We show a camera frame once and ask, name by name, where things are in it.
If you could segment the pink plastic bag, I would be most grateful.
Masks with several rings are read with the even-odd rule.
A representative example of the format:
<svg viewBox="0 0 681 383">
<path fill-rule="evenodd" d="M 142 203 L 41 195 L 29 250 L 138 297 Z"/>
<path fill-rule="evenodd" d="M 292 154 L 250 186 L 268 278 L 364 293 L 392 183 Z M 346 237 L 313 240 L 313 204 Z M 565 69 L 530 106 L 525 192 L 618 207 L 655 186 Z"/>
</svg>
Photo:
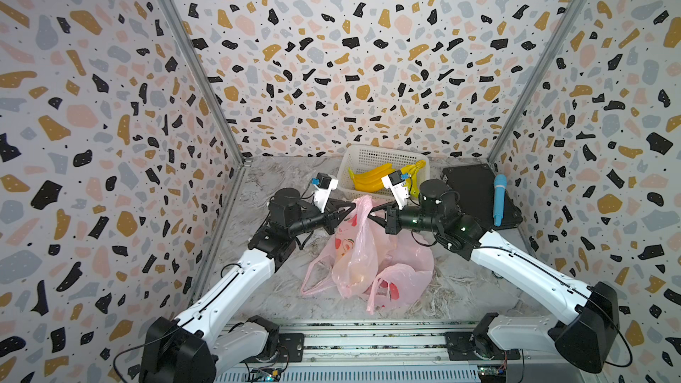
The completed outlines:
<svg viewBox="0 0 681 383">
<path fill-rule="evenodd" d="M 331 278 L 343 298 L 360 296 L 370 289 L 380 265 L 397 245 L 396 236 L 386 234 L 385 229 L 369 218 L 371 209 L 375 207 L 371 196 L 365 195 L 353 202 L 356 204 L 356 217 L 352 223 L 342 223 L 338 227 L 332 242 L 334 262 Z M 376 259 L 376 275 L 368 284 L 349 285 L 349 260 L 358 255 L 373 256 Z"/>
<path fill-rule="evenodd" d="M 434 255 L 430 248 L 420 244 L 424 238 L 411 232 L 401 232 L 396 237 L 397 245 L 380 265 L 371 288 L 360 296 L 353 296 L 366 301 L 366 311 L 370 314 L 378 310 L 410 307 L 421 298 L 432 281 Z M 333 238 L 334 236 L 329 239 L 322 253 L 310 263 L 301 286 L 302 296 L 314 296 L 329 289 L 338 291 L 331 278 L 334 262 Z"/>
</svg>

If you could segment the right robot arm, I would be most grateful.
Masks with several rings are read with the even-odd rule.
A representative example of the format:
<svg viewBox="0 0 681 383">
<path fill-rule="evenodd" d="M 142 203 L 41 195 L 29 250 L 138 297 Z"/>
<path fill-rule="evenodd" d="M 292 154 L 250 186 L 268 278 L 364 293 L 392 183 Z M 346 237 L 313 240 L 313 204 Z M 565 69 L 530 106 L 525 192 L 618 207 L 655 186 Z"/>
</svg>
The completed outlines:
<svg viewBox="0 0 681 383">
<path fill-rule="evenodd" d="M 592 374 L 608 365 L 615 341 L 624 338 L 617 295 L 610 285 L 589 285 L 517 249 L 465 214 L 459 194 L 442 180 L 424 182 L 415 204 L 407 200 L 404 185 L 390 189 L 395 200 L 368 215 L 386 233 L 429 232 L 448 252 L 493 271 L 548 310 L 542 317 L 486 314 L 470 336 L 469 348 L 476 356 L 493 359 L 510 350 L 542 351 Z"/>
</svg>

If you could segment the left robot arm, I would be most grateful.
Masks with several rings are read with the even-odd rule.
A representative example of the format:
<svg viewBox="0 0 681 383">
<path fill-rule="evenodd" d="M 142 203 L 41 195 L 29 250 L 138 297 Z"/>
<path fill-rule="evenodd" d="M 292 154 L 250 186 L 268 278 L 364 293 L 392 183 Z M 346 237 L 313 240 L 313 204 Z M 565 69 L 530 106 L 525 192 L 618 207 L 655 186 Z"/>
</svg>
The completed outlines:
<svg viewBox="0 0 681 383">
<path fill-rule="evenodd" d="M 334 234 L 355 210 L 352 201 L 333 199 L 317 189 L 306 200 L 294 188 L 278 190 L 269 200 L 264 222 L 237 262 L 202 298 L 174 318 L 160 317 L 149 327 L 142 352 L 141 382 L 212 382 L 249 358 L 268 361 L 278 355 L 279 328 L 259 316 L 232 331 L 225 328 L 241 306 L 303 244 L 301 235 L 322 229 Z"/>
</svg>

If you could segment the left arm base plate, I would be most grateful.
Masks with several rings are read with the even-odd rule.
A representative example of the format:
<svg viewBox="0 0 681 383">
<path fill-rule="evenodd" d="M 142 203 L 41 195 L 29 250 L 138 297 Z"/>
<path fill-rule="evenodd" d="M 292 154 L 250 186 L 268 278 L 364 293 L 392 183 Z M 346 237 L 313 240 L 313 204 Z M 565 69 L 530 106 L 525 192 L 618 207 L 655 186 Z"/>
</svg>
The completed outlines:
<svg viewBox="0 0 681 383">
<path fill-rule="evenodd" d="M 303 333 L 280 333 L 269 338 L 264 350 L 248 358 L 250 365 L 267 365 L 268 363 L 301 363 L 303 361 L 305 335 Z"/>
</svg>

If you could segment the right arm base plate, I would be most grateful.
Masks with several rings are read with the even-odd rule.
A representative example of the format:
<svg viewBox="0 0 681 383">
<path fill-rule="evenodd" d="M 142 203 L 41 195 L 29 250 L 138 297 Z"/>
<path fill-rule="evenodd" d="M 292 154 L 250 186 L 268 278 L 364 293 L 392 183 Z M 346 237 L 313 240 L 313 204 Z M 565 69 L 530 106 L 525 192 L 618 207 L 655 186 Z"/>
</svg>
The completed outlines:
<svg viewBox="0 0 681 383">
<path fill-rule="evenodd" d="M 450 361 L 502 361 L 520 360 L 518 349 L 503 351 L 484 337 L 472 331 L 454 331 L 444 334 L 445 349 Z"/>
</svg>

